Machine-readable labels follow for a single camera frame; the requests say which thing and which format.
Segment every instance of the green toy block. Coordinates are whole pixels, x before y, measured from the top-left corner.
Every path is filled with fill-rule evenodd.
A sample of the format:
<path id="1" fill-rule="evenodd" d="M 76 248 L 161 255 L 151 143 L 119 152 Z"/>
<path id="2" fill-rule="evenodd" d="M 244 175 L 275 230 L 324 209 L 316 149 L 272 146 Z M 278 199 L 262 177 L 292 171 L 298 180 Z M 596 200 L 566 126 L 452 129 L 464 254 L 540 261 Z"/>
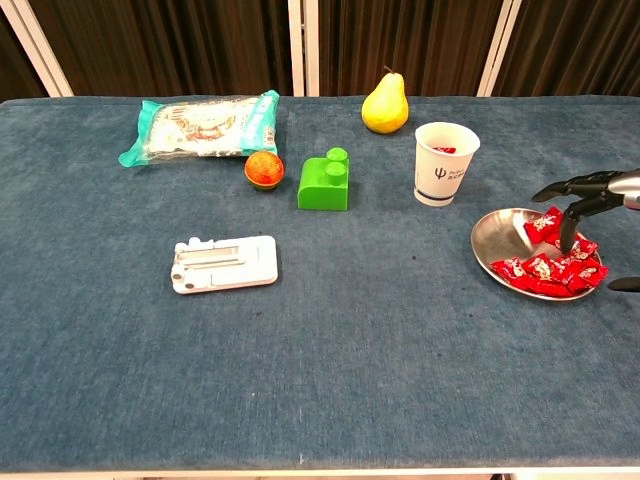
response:
<path id="1" fill-rule="evenodd" d="M 324 158 L 308 158 L 302 166 L 298 208 L 345 212 L 349 205 L 349 154 L 334 147 Z"/>

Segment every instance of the silver dish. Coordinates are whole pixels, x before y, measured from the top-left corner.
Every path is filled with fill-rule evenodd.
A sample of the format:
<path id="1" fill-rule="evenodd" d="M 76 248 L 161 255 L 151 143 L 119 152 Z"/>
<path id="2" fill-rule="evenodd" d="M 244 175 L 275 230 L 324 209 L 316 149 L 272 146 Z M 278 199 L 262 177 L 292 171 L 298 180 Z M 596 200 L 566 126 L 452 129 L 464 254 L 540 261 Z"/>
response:
<path id="1" fill-rule="evenodd" d="M 493 262 L 506 258 L 518 257 L 520 260 L 527 260 L 540 253 L 546 253 L 549 258 L 558 258 L 562 255 L 562 252 L 553 245 L 546 243 L 533 245 L 529 240 L 524 224 L 542 215 L 544 215 L 542 212 L 526 208 L 506 208 L 504 210 L 496 210 L 482 217 L 471 231 L 471 247 L 476 260 L 497 282 L 529 297 L 552 302 L 567 302 L 589 295 L 595 288 L 585 290 L 573 297 L 557 298 L 539 295 L 514 287 L 491 269 Z M 594 257 L 602 264 L 598 252 L 594 254 Z"/>

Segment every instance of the plastic package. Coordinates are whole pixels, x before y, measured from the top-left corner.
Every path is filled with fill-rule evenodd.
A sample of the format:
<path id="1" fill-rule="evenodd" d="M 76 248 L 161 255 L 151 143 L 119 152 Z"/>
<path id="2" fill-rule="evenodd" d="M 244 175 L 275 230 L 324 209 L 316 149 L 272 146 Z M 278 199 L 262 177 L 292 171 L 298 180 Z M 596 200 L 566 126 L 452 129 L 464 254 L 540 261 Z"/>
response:
<path id="1" fill-rule="evenodd" d="M 124 167 L 185 157 L 238 157 L 266 150 L 277 154 L 276 114 L 280 96 L 224 97 L 159 104 L 144 100 L 138 138 L 118 160 Z"/>

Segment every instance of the red wrapped candy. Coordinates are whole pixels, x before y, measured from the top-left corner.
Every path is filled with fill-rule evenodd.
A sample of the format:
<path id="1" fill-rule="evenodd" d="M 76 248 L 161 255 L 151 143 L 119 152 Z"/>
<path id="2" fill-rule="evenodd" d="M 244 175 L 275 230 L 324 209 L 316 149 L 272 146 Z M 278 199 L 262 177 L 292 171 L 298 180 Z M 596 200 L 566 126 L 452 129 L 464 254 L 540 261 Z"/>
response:
<path id="1" fill-rule="evenodd" d="M 529 239 L 534 244 L 542 243 L 552 233 L 557 233 L 562 223 L 562 211 L 557 207 L 551 207 L 547 213 L 524 224 L 524 229 Z"/>
<path id="2" fill-rule="evenodd" d="M 556 278 L 561 281 L 564 270 L 575 261 L 576 259 L 569 255 L 550 260 L 551 264 L 554 266 L 554 272 L 557 274 Z"/>
<path id="3" fill-rule="evenodd" d="M 435 147 L 434 150 L 438 150 L 443 153 L 456 153 L 455 147 Z"/>
<path id="4" fill-rule="evenodd" d="M 578 273 L 578 277 L 584 280 L 590 287 L 597 287 L 609 273 L 609 269 L 593 257 L 589 257 L 582 262 L 582 267 L 582 271 Z"/>
<path id="5" fill-rule="evenodd" d="M 500 277 L 516 288 L 527 290 L 529 288 L 529 276 L 522 269 L 522 263 L 518 258 L 498 260 L 491 264 L 491 268 Z"/>
<path id="6" fill-rule="evenodd" d="M 534 279 L 530 282 L 530 290 L 547 297 L 573 297 L 575 295 L 566 285 L 549 280 Z"/>
<path id="7" fill-rule="evenodd" d="M 562 274 L 562 283 L 573 293 L 581 293 L 589 288 L 589 284 L 579 276 L 583 270 L 583 262 L 576 260 L 568 265 Z"/>
<path id="8" fill-rule="evenodd" d="M 522 268 L 525 272 L 540 280 L 551 280 L 555 271 L 555 266 L 544 253 L 522 262 Z"/>
<path id="9" fill-rule="evenodd" d="M 545 242 L 549 245 L 553 245 L 560 250 L 560 233 L 553 232 L 546 239 Z M 569 251 L 568 255 L 577 258 L 579 260 L 586 260 L 598 249 L 598 244 L 587 240 L 582 235 L 576 235 L 576 239 L 573 242 L 573 247 Z"/>

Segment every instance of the white phone stand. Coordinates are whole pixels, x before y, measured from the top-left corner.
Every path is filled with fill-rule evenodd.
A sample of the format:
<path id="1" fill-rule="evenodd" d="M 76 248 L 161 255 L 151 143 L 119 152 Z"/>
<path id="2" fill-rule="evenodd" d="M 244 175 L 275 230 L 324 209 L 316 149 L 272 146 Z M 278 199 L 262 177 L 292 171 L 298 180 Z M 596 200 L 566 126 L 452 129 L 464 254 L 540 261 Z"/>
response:
<path id="1" fill-rule="evenodd" d="M 171 281 L 180 294 L 267 285 L 278 279 L 273 237 L 176 243 Z"/>

